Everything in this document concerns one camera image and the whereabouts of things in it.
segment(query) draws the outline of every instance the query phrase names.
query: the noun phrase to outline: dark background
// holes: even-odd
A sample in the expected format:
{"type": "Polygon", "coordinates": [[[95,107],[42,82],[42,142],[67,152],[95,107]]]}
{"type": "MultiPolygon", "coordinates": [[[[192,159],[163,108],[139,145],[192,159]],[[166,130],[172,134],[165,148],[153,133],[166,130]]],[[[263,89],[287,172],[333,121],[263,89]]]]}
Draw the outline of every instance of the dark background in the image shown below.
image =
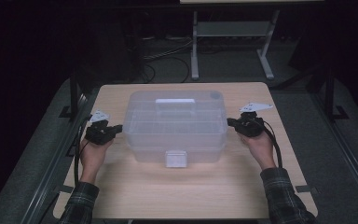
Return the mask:
{"type": "MultiPolygon", "coordinates": [[[[304,70],[325,63],[358,104],[358,1],[327,1],[322,12],[312,17],[283,11],[274,38],[299,38],[305,26],[293,66],[304,70]]],[[[95,15],[54,2],[0,1],[0,190],[71,74],[79,74],[83,91],[129,83],[142,69],[137,36],[190,35],[191,17],[172,11],[95,15]],[[121,29],[123,23],[127,29],[121,29]],[[116,32],[106,32],[112,27],[116,32]]]]}

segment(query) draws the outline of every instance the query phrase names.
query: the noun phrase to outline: hand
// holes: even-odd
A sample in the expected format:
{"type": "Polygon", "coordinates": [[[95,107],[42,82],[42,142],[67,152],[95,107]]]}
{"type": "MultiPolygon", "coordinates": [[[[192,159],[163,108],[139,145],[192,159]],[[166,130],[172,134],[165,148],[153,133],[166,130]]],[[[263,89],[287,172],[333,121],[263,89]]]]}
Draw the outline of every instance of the hand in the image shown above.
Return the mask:
{"type": "Polygon", "coordinates": [[[248,145],[252,156],[256,159],[262,170],[277,167],[273,158],[273,146],[269,136],[262,132],[257,137],[247,137],[238,133],[242,142],[248,145]]]}
{"type": "Polygon", "coordinates": [[[106,144],[99,146],[83,139],[80,143],[80,160],[83,164],[83,173],[79,179],[81,182],[94,184],[98,171],[100,170],[106,150],[112,145],[113,139],[106,144]]]}

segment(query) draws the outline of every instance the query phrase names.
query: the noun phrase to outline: clear plastic storage box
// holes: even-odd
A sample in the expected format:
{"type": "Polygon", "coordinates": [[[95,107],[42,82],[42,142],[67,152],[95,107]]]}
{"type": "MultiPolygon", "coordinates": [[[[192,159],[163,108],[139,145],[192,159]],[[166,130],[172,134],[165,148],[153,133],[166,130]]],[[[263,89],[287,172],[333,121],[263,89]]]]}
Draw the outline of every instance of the clear plastic storage box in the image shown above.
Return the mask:
{"type": "Polygon", "coordinates": [[[137,91],[123,124],[137,161],[186,167],[216,162],[226,145],[227,116],[219,91],[137,91]]]}

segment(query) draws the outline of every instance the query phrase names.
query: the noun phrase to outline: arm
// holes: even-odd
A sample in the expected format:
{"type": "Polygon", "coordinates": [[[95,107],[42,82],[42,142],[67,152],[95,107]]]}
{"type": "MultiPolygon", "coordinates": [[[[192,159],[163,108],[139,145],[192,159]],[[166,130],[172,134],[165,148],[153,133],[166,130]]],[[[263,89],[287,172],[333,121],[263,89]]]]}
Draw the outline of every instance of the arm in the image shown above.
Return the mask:
{"type": "Polygon", "coordinates": [[[98,197],[99,189],[94,185],[98,171],[100,170],[106,150],[112,145],[113,140],[103,146],[95,145],[87,139],[83,139],[80,148],[83,172],[78,186],[72,192],[71,198],[65,206],[59,223],[91,223],[92,209],[98,197]]]}
{"type": "Polygon", "coordinates": [[[266,133],[249,138],[240,134],[243,143],[248,145],[262,172],[269,218],[272,223],[316,223],[315,216],[295,195],[287,171],[277,168],[273,160],[272,143],[266,133]]]}

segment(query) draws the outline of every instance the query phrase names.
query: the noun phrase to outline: plaid shirt sleeve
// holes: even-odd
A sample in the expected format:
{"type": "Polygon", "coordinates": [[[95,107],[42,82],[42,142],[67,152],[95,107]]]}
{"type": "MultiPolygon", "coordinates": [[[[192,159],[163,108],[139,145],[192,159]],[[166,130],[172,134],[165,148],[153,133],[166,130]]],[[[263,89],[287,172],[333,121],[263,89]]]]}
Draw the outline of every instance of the plaid shirt sleeve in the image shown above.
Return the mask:
{"type": "Polygon", "coordinates": [[[272,223],[317,223],[315,216],[295,195],[289,174],[283,168],[261,172],[272,223]]]}
{"type": "Polygon", "coordinates": [[[92,209],[94,208],[99,191],[98,187],[90,183],[79,182],[72,192],[71,198],[69,198],[65,211],[58,223],[91,223],[92,209]]]}

